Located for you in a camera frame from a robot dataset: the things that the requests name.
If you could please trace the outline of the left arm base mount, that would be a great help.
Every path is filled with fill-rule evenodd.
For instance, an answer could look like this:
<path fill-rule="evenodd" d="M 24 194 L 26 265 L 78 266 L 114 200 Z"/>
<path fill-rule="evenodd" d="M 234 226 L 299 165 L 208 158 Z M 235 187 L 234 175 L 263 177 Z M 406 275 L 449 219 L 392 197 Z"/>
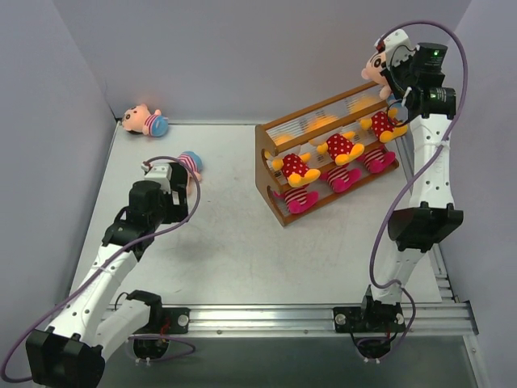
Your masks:
<path fill-rule="evenodd" d="M 187 307 L 166 307 L 162 311 L 163 335 L 183 335 L 188 333 L 191 310 Z"/>

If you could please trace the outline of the white pink plush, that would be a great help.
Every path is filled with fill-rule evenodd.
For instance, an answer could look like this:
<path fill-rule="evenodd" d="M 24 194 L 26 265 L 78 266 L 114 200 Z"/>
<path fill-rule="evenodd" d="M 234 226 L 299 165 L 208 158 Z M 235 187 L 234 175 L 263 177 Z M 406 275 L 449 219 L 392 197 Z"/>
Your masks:
<path fill-rule="evenodd" d="M 335 193 L 347 191 L 361 178 L 361 171 L 357 168 L 349 170 L 345 166 L 335 167 L 326 173 L 324 180 Z"/>
<path fill-rule="evenodd" d="M 277 199 L 284 200 L 291 214 L 301 214 L 308 211 L 319 199 L 319 193 L 316 191 L 309 192 L 306 186 L 292 188 L 284 193 L 273 192 L 273 195 Z"/>
<path fill-rule="evenodd" d="M 396 154 L 384 146 L 379 146 L 362 154 L 358 161 L 363 163 L 370 174 L 378 174 L 396 161 Z"/>

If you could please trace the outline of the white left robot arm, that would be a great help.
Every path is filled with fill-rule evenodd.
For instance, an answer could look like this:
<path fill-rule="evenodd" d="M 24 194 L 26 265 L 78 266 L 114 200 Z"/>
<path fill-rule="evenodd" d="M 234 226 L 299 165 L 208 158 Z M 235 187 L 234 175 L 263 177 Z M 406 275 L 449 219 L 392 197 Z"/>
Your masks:
<path fill-rule="evenodd" d="M 187 186 L 193 170 L 178 159 L 144 162 L 143 179 L 107 227 L 78 288 L 57 309 L 48 326 L 32 329 L 25 349 L 34 383 L 47 387 L 96 387 L 113 352 L 141 329 L 159 331 L 162 299 L 132 291 L 109 318 L 108 305 L 154 239 L 191 217 Z"/>

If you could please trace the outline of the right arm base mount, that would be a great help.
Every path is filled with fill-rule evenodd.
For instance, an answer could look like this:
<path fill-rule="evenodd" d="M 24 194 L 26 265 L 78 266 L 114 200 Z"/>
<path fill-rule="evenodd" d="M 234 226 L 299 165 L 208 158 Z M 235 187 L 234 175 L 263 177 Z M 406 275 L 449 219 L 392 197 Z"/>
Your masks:
<path fill-rule="evenodd" d="M 401 304 L 375 301 L 368 286 L 360 305 L 332 309 L 334 330 L 338 333 L 402 333 L 406 329 Z"/>

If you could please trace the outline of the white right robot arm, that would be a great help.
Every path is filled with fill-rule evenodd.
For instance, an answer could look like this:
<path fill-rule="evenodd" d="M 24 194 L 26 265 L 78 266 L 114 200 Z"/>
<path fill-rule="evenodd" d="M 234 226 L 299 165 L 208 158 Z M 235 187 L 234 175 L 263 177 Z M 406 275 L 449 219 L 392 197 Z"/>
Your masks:
<path fill-rule="evenodd" d="M 447 46 L 381 40 L 376 47 L 384 55 L 381 75 L 393 95 L 407 110 L 413 139 L 414 175 L 403 188 L 411 193 L 408 205 L 395 204 L 381 224 L 371 256 L 375 257 L 384 234 L 394 246 L 380 275 L 369 264 L 370 285 L 364 296 L 361 319 L 370 330 L 390 324 L 403 325 L 400 302 L 418 261 L 443 241 L 464 220 L 451 191 L 449 158 L 450 126 L 456 121 L 456 92 L 443 86 L 442 64 Z"/>

